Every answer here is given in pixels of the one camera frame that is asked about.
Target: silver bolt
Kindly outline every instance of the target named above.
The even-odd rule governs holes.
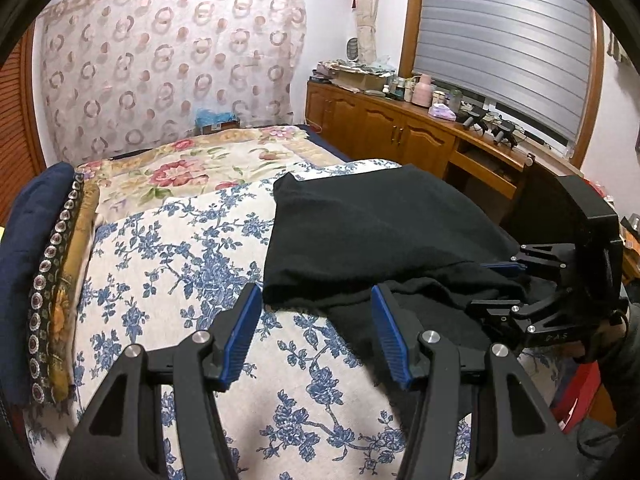
[[[435,330],[427,330],[422,333],[422,340],[426,343],[437,343],[440,341],[440,334],[438,334]]]
[[[210,338],[211,338],[211,334],[206,330],[198,330],[191,336],[191,339],[193,340],[193,342],[198,343],[200,345],[203,343],[206,343]]]
[[[507,357],[509,349],[501,343],[496,343],[491,347],[491,352],[493,352],[496,357]]]
[[[142,346],[140,345],[129,345],[124,349],[124,355],[127,357],[138,357],[142,353]]]

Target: window blind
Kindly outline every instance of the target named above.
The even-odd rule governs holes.
[[[585,0],[422,0],[414,71],[574,140],[591,57]]]

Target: floral blanket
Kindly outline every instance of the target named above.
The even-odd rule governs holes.
[[[303,163],[293,173],[310,179],[396,166]],[[35,463],[46,476],[55,476],[69,435],[127,345],[177,344],[232,307],[245,283],[262,285],[274,181],[167,200],[98,229],[78,306],[74,395],[24,414]],[[520,361],[550,400],[558,364],[537,351]],[[243,371],[216,399],[242,480],[392,480],[398,472],[405,440],[383,387],[317,312],[266,306]],[[452,479],[465,476],[470,419],[459,423]],[[162,392],[162,426],[170,478],[184,480],[170,387]]]
[[[225,130],[121,160],[88,162],[78,171],[100,187],[97,212],[116,222],[156,208],[167,197],[198,196],[269,178],[304,160],[317,166],[340,163],[306,137],[295,126]]]

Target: blue floral bedsheet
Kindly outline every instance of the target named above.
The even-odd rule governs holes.
[[[310,179],[396,166],[301,163],[294,174]],[[128,344],[174,345],[208,328],[245,283],[262,285],[275,180],[169,199],[98,229],[78,306],[74,396],[25,411],[34,459],[47,477],[55,476],[69,435]],[[520,361],[550,402],[558,363],[538,351]],[[405,442],[383,387],[315,312],[265,307],[243,372],[216,401],[242,480],[391,479],[398,471]],[[453,479],[465,476],[470,425],[470,415],[459,423]],[[182,480],[170,387],[162,391],[162,426],[170,477]]]

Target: pink thermos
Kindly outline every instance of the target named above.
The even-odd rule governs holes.
[[[415,84],[414,95],[411,98],[411,102],[414,105],[424,106],[425,108],[430,107],[433,98],[433,89],[431,76],[422,74],[420,81]]]

